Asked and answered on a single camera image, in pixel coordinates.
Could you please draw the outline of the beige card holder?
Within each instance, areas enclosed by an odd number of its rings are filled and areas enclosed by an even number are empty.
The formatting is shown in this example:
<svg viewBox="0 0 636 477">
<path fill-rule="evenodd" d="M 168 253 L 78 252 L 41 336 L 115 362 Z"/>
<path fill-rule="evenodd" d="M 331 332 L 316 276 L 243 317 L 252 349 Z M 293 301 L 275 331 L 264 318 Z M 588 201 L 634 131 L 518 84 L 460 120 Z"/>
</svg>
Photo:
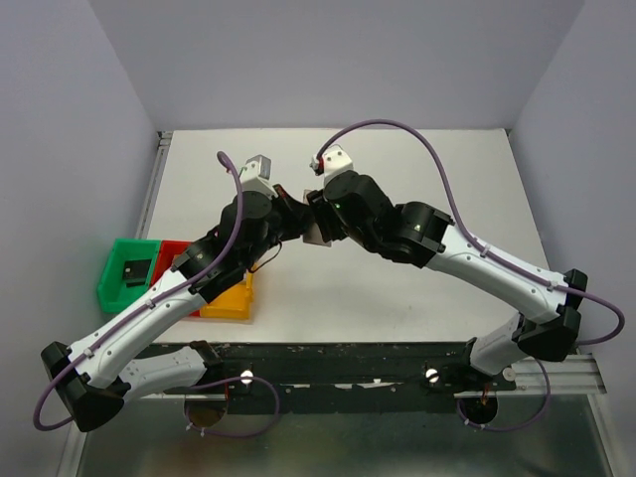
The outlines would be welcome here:
<svg viewBox="0 0 636 477">
<path fill-rule="evenodd" d="M 309 207 L 313 217 L 312 224 L 303 234 L 303 241 L 313 245 L 331 247 L 330 235 L 326 234 L 326 237 L 323 237 L 322 226 L 326 225 L 326 203 L 322 192 L 305 189 L 303 202 Z"/>
</svg>

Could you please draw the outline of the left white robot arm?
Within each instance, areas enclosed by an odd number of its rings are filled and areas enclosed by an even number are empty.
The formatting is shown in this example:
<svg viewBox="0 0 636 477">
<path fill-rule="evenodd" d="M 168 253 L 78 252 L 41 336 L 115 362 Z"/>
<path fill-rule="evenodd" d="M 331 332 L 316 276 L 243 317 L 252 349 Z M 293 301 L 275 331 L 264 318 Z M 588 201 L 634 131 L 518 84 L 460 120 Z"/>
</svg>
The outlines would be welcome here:
<svg viewBox="0 0 636 477">
<path fill-rule="evenodd" d="M 191 312 L 242 281 L 275 246 L 299 239 L 313 222 L 310 207 L 280 185 L 268 196 L 239 192 L 219 223 L 188 245 L 161 277 L 123 313 L 70 345 L 54 341 L 41 352 L 50 382 L 80 431 L 113 419 L 138 382 L 121 373 L 150 343 Z"/>
</svg>

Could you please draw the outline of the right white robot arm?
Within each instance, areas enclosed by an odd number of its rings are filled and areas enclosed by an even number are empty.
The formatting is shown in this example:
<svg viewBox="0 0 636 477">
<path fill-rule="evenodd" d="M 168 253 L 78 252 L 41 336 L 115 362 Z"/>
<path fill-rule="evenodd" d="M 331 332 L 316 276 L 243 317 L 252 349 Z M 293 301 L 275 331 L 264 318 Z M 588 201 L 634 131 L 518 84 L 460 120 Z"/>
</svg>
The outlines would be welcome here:
<svg viewBox="0 0 636 477">
<path fill-rule="evenodd" d="M 351 239 L 395 263 L 428 268 L 465 281 L 504 301 L 515 315 L 491 333 L 471 339 L 457 377 L 477 390 L 504 368 L 532 357 L 561 362 L 574 347 L 580 326 L 579 299 L 587 277 L 559 274 L 514 259 L 508 269 L 477 250 L 446 213 L 422 202 L 393 204 L 368 175 L 347 171 L 306 195 L 323 241 Z"/>
</svg>

